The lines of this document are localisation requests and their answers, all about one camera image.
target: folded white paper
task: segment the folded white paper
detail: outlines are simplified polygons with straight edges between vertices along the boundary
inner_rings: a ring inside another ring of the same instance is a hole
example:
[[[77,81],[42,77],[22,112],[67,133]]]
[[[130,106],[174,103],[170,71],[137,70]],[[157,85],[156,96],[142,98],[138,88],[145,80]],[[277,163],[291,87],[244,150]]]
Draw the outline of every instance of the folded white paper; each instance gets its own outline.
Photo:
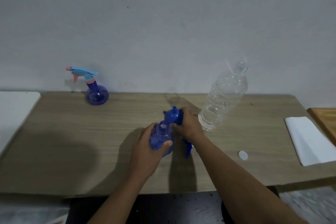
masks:
[[[307,117],[285,119],[303,166],[336,160],[336,148]]]

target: white surface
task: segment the white surface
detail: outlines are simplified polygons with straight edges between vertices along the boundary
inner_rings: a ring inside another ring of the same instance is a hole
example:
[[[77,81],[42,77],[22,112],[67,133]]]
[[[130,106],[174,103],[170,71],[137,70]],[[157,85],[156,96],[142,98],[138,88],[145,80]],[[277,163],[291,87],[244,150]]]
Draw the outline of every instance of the white surface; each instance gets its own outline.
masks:
[[[239,151],[238,152],[238,157],[242,160],[246,160],[249,156],[247,155],[247,153],[245,151]]]
[[[336,0],[1,0],[0,89],[207,93],[245,54],[248,93],[336,105]]]
[[[40,96],[38,92],[0,92],[0,155]]]
[[[336,148],[307,117],[285,119],[303,166],[336,160]]]

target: white bottle cap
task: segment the white bottle cap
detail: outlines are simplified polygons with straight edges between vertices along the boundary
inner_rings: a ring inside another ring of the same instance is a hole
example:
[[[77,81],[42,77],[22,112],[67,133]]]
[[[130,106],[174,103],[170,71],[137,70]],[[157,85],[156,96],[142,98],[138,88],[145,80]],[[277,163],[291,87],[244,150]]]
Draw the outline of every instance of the white bottle cap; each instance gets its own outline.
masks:
[[[245,151],[238,151],[238,157],[242,160],[246,160],[249,156]]]

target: left hand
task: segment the left hand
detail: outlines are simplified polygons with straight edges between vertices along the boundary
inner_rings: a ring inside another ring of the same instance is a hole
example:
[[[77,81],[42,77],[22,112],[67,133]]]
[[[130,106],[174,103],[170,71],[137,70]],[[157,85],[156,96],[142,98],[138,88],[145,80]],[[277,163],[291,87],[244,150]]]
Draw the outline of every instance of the left hand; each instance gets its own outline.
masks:
[[[157,151],[153,151],[149,147],[149,136],[155,124],[157,123],[152,123],[145,128],[132,147],[129,165],[130,175],[136,176],[143,182],[152,176],[162,159],[162,155],[173,145],[172,141],[166,141]]]

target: plastic water bottle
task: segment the plastic water bottle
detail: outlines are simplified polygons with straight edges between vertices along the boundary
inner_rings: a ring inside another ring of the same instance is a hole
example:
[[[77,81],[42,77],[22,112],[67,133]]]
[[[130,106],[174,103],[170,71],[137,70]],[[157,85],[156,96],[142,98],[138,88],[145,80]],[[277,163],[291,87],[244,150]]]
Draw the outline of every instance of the plastic water bottle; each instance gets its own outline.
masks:
[[[159,124],[156,124],[152,129],[149,136],[149,146],[152,150],[156,151],[161,148],[165,141],[169,140],[173,141],[173,145],[169,147],[162,157],[170,154],[174,147],[173,131],[169,124],[163,120]]]
[[[223,72],[212,84],[198,120],[203,130],[209,131],[219,125],[223,117],[239,102],[247,91],[246,59],[236,64],[231,72]]]

